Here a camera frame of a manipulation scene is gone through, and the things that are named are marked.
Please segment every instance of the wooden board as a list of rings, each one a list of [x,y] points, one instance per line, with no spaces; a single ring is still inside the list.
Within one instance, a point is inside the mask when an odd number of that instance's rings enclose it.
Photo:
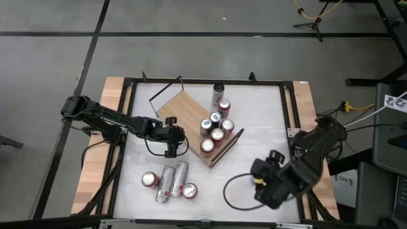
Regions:
[[[123,86],[123,77],[107,77],[104,85],[102,98],[100,103],[103,106],[109,107],[111,109],[117,109],[121,89]],[[308,82],[304,81],[294,81],[294,92],[298,107],[298,113],[300,116],[301,127],[305,130],[309,130],[316,126],[316,113],[314,108],[314,102],[312,100],[310,85]],[[289,96],[287,96],[287,105],[290,114],[290,123],[294,123],[293,110],[290,106],[291,102]],[[125,106],[128,105],[128,99],[126,98]],[[89,144],[97,142],[99,137],[94,135],[91,137]],[[82,210],[86,203],[93,197],[95,192],[99,189],[104,167],[106,164],[107,151],[109,146],[107,144],[101,144],[99,147],[90,149],[86,155],[85,163],[81,173],[81,177],[78,183],[78,189],[76,190],[76,198],[72,205],[72,213]],[[328,171],[328,165],[324,162],[324,173],[322,174],[322,179],[314,187],[314,192],[317,197],[321,200],[322,204],[329,211],[331,215],[339,219],[338,209],[336,206],[335,196],[333,194],[333,187],[331,178]],[[104,205],[107,206],[109,201],[106,195]],[[308,204],[308,199],[303,197],[305,218],[311,219],[310,209]]]
[[[212,168],[233,146],[232,143],[238,139],[234,138],[237,132],[234,130],[228,139],[224,139],[221,145],[214,149],[212,156],[204,158],[200,153],[200,145],[203,140],[200,135],[200,122],[204,118],[209,118],[210,113],[183,90],[169,100],[157,113],[162,119],[171,116],[177,117],[177,125],[184,129],[190,148],[209,168]]]

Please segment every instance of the white tabletop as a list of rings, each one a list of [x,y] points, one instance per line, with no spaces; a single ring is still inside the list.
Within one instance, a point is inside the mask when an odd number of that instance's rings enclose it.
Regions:
[[[132,116],[156,118],[148,99],[166,84],[138,83]],[[212,111],[213,85],[184,84],[192,98],[208,111]],[[174,84],[153,100],[158,110],[181,90]],[[278,86],[225,85],[224,98],[231,102],[229,119],[235,122],[235,131],[244,128],[237,143],[212,168],[197,157],[191,149],[187,154],[168,159],[151,155],[144,140],[129,134],[121,170],[114,218],[174,219],[246,222],[287,222],[299,223],[298,206],[295,200],[283,203],[279,209],[262,207],[253,211],[238,211],[230,208],[223,200],[222,190],[231,177],[250,172],[255,158],[264,160],[271,149],[276,149],[289,158],[284,115]],[[148,142],[155,153],[163,153],[166,144]],[[185,150],[181,145],[178,152]],[[190,164],[187,182],[196,184],[198,195],[188,200],[170,197],[161,204],[155,201],[157,190],[141,184],[141,176],[153,171],[161,176],[164,165],[176,166],[183,160]],[[254,185],[249,177],[234,180],[228,186],[226,196],[237,207],[259,205],[254,199]]]

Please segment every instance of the can cluster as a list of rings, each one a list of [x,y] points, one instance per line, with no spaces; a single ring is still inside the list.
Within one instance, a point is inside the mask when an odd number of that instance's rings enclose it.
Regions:
[[[208,118],[204,118],[200,123],[200,134],[203,137],[201,142],[201,155],[205,158],[212,156],[214,149],[220,147],[222,141],[231,136],[235,124],[227,119],[230,110],[230,101],[223,98],[224,86],[215,84],[212,94],[212,105],[217,108]]]
[[[155,200],[160,203],[165,203],[168,198],[180,197],[194,198],[198,193],[198,188],[193,183],[186,183],[188,177],[188,163],[179,161],[177,167],[164,166],[161,178],[154,172],[145,172],[141,178],[141,183],[145,187],[158,187]]]

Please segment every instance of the concrete floor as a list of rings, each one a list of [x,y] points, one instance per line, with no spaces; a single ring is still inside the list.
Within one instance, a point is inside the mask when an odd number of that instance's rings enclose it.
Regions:
[[[300,1],[316,15],[323,3]],[[103,0],[5,0],[0,31],[93,32]],[[397,18],[391,1],[382,3]],[[304,32],[307,22],[291,1],[115,0],[102,31]],[[322,32],[385,32],[372,4],[342,4],[324,17]],[[90,37],[0,37],[0,134],[25,143],[0,147],[0,221],[31,217],[61,122],[59,111],[72,95]],[[107,76],[309,81],[317,112],[341,101],[358,107],[374,102],[374,88],[346,87],[344,79],[381,78],[402,62],[390,39],[326,38],[99,38],[83,95],[98,101]],[[340,122],[359,113],[339,114]],[[366,125],[373,119],[360,123]],[[371,129],[353,132],[349,144],[371,146]],[[44,217],[68,216],[88,137],[71,131]],[[348,148],[344,155],[351,154]]]

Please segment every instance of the wooden tray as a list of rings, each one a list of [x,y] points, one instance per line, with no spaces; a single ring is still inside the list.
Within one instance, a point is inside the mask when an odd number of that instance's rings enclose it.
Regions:
[[[149,101],[151,102],[157,95],[162,93],[170,85],[171,83],[154,95]],[[190,149],[192,149],[194,153],[209,166],[209,168],[212,168],[222,158],[222,156],[228,152],[228,150],[237,142],[238,138],[244,131],[243,128],[238,132],[237,130],[234,130],[228,139],[222,141],[220,147],[214,149],[211,157],[204,158],[200,154],[200,144],[203,140],[200,135],[200,122],[202,119],[208,118],[210,113],[199,105],[199,103],[195,102],[195,100],[193,100],[184,91],[184,86],[183,89],[168,103],[166,103],[166,105],[160,108],[156,114],[163,120],[171,116],[177,117],[176,125],[184,129],[185,136],[190,142]]]

